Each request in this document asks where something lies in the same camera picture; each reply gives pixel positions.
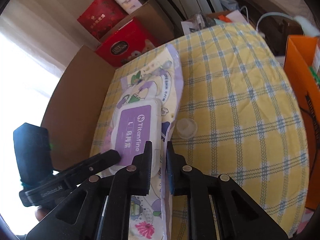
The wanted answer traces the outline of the person left hand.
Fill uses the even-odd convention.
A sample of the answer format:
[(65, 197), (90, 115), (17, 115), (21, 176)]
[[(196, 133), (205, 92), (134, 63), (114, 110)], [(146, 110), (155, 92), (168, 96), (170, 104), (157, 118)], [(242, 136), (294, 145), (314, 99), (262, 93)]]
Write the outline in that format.
[(48, 215), (48, 213), (50, 213), (50, 210), (42, 206), (38, 206), (35, 210), (35, 217), (40, 222), (44, 219), (44, 217), (46, 217), (46, 215)]

